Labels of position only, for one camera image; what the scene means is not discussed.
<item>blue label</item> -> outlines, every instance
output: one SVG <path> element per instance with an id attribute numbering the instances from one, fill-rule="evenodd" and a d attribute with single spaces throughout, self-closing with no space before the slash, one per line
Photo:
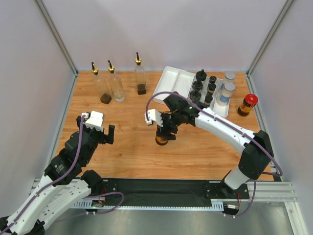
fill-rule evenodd
<path id="1" fill-rule="evenodd" d="M 230 97 L 225 97 L 223 95 L 221 95 L 220 101 L 223 103 L 227 103 L 229 101 Z"/>

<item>wooden table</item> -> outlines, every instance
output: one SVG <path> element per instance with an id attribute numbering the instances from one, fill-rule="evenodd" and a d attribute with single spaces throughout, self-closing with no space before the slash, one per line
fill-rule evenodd
<path id="1" fill-rule="evenodd" d="M 85 111 L 98 111 L 105 114 L 103 126 L 107 134 L 108 125 L 115 125 L 114 144 L 99 145 L 92 160 L 83 169 L 95 170 L 104 178 L 158 178 L 158 179 L 222 179 L 239 162 L 240 154 L 228 143 L 213 134 L 183 124 L 179 127 L 177 140 L 166 146 L 155 142 L 156 128 L 147 126 L 144 120 L 145 106 L 153 94 L 162 72 L 147 72 L 147 94 L 138 95 L 134 72 L 117 72 L 121 75 L 126 99 L 122 102 L 112 100 L 103 104 L 92 84 L 90 71 L 80 73 L 58 151 L 73 132 L 78 130 L 76 118 Z M 102 72 L 107 78 L 108 72 Z M 223 78 L 222 72 L 209 72 Z M 246 129 L 258 132 L 255 113 L 247 117 L 237 114 L 237 108 L 248 93 L 245 76 L 237 73 L 234 92 L 227 119 Z M 168 111 L 162 104 L 151 102 L 149 109 Z M 262 175 L 262 180 L 272 180 Z"/>

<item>gray floor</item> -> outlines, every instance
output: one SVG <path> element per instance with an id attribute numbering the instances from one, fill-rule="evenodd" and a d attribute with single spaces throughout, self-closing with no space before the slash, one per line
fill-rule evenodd
<path id="1" fill-rule="evenodd" d="M 69 210 L 60 218 L 82 210 Z M 209 211 L 117 210 L 53 224 L 47 235 L 291 235 L 283 203 L 254 203 L 247 215 L 229 219 Z"/>

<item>white wall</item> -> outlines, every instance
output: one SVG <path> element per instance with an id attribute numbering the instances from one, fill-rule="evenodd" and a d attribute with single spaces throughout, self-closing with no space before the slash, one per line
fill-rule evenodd
<path id="1" fill-rule="evenodd" d="M 246 71 L 285 0 L 44 0 L 76 67 Z"/>
<path id="2" fill-rule="evenodd" d="M 0 1 L 0 32 L 1 217 L 43 174 L 73 74 L 32 0 Z"/>
<path id="3" fill-rule="evenodd" d="M 313 1 L 297 0 L 252 75 L 275 146 L 313 234 Z"/>

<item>red lid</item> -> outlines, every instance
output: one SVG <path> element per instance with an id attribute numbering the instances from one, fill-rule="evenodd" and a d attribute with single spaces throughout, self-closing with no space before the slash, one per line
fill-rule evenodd
<path id="1" fill-rule="evenodd" d="M 248 104 L 253 104 L 253 105 L 256 105 L 259 101 L 259 98 L 254 95 L 254 94 L 247 94 L 245 96 L 245 101 L 248 103 Z"/>

